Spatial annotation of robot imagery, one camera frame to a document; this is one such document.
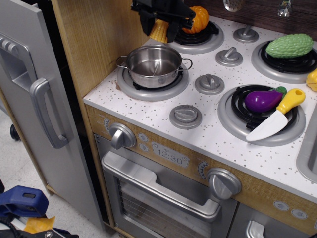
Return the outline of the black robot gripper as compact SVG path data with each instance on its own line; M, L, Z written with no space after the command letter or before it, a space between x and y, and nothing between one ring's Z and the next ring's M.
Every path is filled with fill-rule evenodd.
M149 36L155 20L168 22L167 42L175 40L183 27L191 28L196 14L182 0L133 0L131 9L138 12L143 32Z

